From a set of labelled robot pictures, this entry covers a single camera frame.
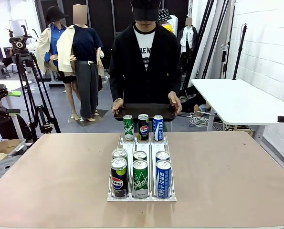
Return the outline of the person's right hand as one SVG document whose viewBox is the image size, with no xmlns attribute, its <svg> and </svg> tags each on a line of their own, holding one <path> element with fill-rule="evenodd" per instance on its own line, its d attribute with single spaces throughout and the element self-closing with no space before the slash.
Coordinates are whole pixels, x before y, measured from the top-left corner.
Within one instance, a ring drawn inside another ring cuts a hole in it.
<svg viewBox="0 0 284 229">
<path fill-rule="evenodd" d="M 115 99 L 115 101 L 113 102 L 112 107 L 111 107 L 112 112 L 113 112 L 114 114 L 118 114 L 118 112 L 120 111 L 120 109 L 123 108 L 123 104 L 124 104 L 123 99 L 121 99 L 121 98 Z"/>
</svg>

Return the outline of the person's left hand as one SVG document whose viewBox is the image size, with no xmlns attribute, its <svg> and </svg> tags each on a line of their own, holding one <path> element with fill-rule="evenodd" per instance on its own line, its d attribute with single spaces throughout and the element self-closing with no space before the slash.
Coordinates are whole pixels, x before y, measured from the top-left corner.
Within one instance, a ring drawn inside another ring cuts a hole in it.
<svg viewBox="0 0 284 229">
<path fill-rule="evenodd" d="M 175 109 L 176 109 L 176 114 L 180 114 L 180 112 L 182 111 L 182 105 L 181 105 L 181 102 L 179 100 L 179 98 L 177 97 L 176 93 L 174 91 L 171 91 L 169 94 L 168 94 L 168 98 L 169 98 L 169 101 L 170 103 L 175 106 Z"/>
</svg>

